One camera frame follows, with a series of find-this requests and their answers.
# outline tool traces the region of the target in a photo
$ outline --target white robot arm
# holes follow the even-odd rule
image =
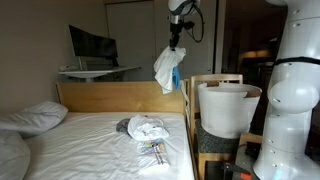
[[[200,0],[169,0],[168,1],[168,7],[170,10],[170,32],[172,33],[170,38],[170,48],[172,50],[175,49],[175,47],[178,44],[180,32],[182,28],[185,28],[186,30],[189,30],[193,28],[194,23],[192,21],[184,22],[184,17],[186,15],[194,14],[195,12],[198,12],[201,20],[202,20],[202,35],[200,40],[194,39],[193,35],[190,35],[196,42],[200,42],[203,37],[203,17],[202,13],[199,9],[200,6]]]
[[[305,155],[312,109],[320,94],[320,0],[266,0],[288,16],[268,88],[263,142],[253,166],[264,179],[319,179]]]

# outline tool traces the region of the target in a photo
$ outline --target wooden headboard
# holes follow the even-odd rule
[[[70,112],[184,113],[181,91],[162,94],[156,81],[57,83],[60,103]]]

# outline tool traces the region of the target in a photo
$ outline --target laundry basket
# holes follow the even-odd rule
[[[201,125],[208,133],[228,139],[248,132],[262,90],[247,84],[198,86]]]

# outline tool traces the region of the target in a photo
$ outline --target pillow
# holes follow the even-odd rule
[[[0,130],[0,179],[21,180],[30,162],[30,150],[15,131]]]
[[[21,112],[0,114],[0,129],[13,130],[24,138],[39,135],[59,124],[68,109],[54,102],[43,102]]]

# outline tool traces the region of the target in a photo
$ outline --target mattress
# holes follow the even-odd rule
[[[137,114],[164,122],[169,169],[141,173],[139,142],[116,132],[120,120]],[[184,116],[178,113],[68,113],[61,124],[26,142],[31,160],[24,179],[194,179]]]

